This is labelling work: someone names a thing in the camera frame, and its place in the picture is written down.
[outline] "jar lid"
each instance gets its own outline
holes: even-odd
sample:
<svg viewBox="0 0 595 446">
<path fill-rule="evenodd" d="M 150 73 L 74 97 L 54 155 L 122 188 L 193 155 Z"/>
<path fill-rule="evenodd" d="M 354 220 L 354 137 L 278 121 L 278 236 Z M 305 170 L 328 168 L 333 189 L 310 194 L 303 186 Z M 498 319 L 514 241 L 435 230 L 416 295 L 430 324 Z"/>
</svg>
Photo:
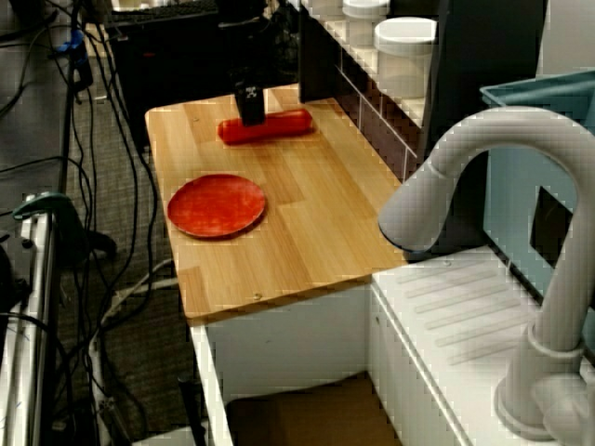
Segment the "jar lid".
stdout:
<svg viewBox="0 0 595 446">
<path fill-rule="evenodd" d="M 389 13 L 390 0 L 343 0 L 343 14 L 354 19 L 384 18 Z"/>
<path fill-rule="evenodd" d="M 436 20 L 399 17 L 381 21 L 374 29 L 374 47 L 394 56 L 423 56 L 431 53 Z"/>
</svg>

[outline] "red plate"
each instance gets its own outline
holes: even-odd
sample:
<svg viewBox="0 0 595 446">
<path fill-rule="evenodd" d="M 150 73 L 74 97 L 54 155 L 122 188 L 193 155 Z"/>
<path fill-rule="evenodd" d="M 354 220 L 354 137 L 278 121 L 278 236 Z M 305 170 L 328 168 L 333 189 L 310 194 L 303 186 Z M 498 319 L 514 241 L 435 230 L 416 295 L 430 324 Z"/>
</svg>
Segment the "red plate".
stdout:
<svg viewBox="0 0 595 446">
<path fill-rule="evenodd" d="M 243 230 L 264 211 L 262 189 L 249 179 L 215 174 L 182 186 L 167 204 L 167 217 L 195 237 L 221 237 Z"/>
</svg>

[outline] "faucet spout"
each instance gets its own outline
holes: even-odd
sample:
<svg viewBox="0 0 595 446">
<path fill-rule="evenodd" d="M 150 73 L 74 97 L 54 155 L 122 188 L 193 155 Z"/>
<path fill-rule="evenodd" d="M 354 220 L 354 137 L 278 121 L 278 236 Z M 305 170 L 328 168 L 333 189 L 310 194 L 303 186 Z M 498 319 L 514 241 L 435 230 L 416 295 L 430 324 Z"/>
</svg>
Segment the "faucet spout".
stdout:
<svg viewBox="0 0 595 446">
<path fill-rule="evenodd" d="M 549 374 L 578 374 L 582 328 L 595 290 L 595 136 L 571 119 L 543 109 L 481 111 L 443 135 L 428 160 L 385 204 L 378 223 L 397 246 L 429 249 L 467 164 L 482 152 L 510 146 L 539 151 L 557 162 L 573 179 L 578 198 L 542 309 L 525 332 L 497 392 L 496 409 L 505 425 L 526 438 L 551 439 L 527 385 Z M 540 363 L 532 364 L 527 357 L 540 358 Z"/>
</svg>

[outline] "wooden cutting board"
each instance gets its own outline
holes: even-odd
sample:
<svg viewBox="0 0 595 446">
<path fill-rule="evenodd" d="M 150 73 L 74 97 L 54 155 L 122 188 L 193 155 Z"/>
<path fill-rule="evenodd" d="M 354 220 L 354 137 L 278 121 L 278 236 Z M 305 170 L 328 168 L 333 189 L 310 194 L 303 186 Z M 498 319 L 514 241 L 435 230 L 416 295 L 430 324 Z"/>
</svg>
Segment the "wooden cutting board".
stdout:
<svg viewBox="0 0 595 446">
<path fill-rule="evenodd" d="M 233 96 L 146 114 L 155 171 L 167 203 L 194 178 L 227 173 L 266 196 L 264 217 L 226 240 L 199 240 L 167 221 L 190 324 L 259 311 L 369 282 L 405 262 L 377 214 L 400 186 L 333 99 L 300 104 L 296 85 L 267 90 L 267 112 L 305 108 L 313 131 L 226 146 L 217 124 L 238 117 Z"/>
</svg>

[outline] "tile backsplash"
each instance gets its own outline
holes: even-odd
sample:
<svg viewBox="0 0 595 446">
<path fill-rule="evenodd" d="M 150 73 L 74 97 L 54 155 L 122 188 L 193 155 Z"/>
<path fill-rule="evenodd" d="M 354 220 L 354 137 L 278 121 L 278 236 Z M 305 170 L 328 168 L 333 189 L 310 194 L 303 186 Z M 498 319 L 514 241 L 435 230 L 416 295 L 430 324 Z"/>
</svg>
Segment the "tile backsplash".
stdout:
<svg viewBox="0 0 595 446">
<path fill-rule="evenodd" d="M 405 181 L 421 164 L 419 127 L 339 45 L 335 99 L 392 173 Z"/>
</svg>

